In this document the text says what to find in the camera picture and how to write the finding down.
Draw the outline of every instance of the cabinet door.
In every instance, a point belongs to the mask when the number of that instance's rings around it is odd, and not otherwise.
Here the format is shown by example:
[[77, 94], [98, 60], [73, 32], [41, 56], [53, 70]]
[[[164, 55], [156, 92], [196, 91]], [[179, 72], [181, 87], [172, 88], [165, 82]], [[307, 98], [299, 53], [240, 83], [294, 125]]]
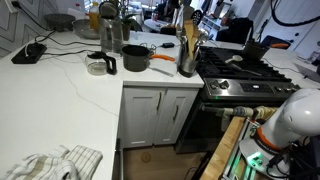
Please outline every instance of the cabinet door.
[[199, 89], [169, 88], [164, 99], [154, 144], [174, 144]]
[[151, 146], [165, 90], [124, 88], [121, 102], [123, 147]]

